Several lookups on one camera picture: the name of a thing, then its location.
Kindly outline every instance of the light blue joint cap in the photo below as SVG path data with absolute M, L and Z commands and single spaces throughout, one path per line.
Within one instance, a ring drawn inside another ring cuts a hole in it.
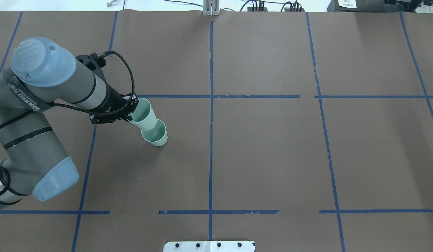
M 33 195 L 40 201 L 46 201 L 69 189 L 78 180 L 78 171 L 68 156 L 45 174 L 33 189 Z
M 49 88 L 72 77 L 76 59 L 55 42 L 34 37 L 22 41 L 19 48 L 13 51 L 11 69 L 25 83 Z

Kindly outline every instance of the metal bracket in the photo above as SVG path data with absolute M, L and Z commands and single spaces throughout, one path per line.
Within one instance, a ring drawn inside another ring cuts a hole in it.
M 255 252 L 253 241 L 167 242 L 163 252 Z
M 219 0 L 204 0 L 204 16 L 219 16 Z

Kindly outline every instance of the white label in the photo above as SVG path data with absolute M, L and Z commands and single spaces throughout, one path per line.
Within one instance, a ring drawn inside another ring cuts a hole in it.
M 339 6 L 345 8 L 356 8 L 356 0 L 338 0 Z

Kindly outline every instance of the ur logo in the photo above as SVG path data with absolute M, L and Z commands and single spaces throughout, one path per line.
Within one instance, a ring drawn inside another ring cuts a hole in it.
M 39 48 L 35 43 L 25 46 L 18 52 L 18 59 L 21 69 L 25 69 L 29 64 L 39 59 Z

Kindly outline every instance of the white metal plate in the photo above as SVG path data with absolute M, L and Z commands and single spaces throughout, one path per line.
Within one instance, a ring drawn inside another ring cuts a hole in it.
M 255 242 L 253 241 L 168 242 L 163 247 L 163 252 L 255 252 Z

